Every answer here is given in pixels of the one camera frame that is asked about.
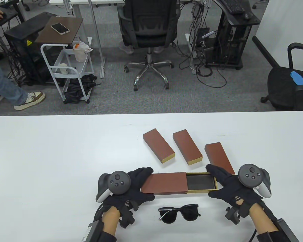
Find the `person's left hand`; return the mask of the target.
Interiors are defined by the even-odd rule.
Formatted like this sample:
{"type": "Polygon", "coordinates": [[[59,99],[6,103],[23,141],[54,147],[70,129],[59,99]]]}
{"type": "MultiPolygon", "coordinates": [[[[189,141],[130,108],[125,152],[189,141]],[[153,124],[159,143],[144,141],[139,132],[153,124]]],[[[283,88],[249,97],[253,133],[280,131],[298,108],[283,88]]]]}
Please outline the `person's left hand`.
{"type": "Polygon", "coordinates": [[[103,204],[105,206],[113,206],[120,212],[120,214],[123,214],[123,211],[125,210],[129,211],[134,209],[134,211],[137,211],[139,205],[142,203],[153,201],[155,199],[153,193],[145,194],[140,191],[141,187],[153,171],[154,170],[151,167],[142,167],[128,172],[131,179],[129,190],[121,195],[108,196],[104,200],[103,204]]]}

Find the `person's right hand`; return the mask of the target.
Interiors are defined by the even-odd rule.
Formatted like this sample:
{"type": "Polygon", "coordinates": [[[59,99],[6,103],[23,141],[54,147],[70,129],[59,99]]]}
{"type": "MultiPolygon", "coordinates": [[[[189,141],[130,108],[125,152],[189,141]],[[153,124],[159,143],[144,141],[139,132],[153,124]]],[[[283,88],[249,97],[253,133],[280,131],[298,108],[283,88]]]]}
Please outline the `person's right hand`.
{"type": "Polygon", "coordinates": [[[241,184],[238,175],[230,174],[225,169],[211,164],[206,165],[206,170],[223,186],[219,190],[208,192],[209,197],[221,199],[238,208],[243,218],[249,215],[250,208],[255,203],[262,201],[263,198],[253,189],[241,184]]]}

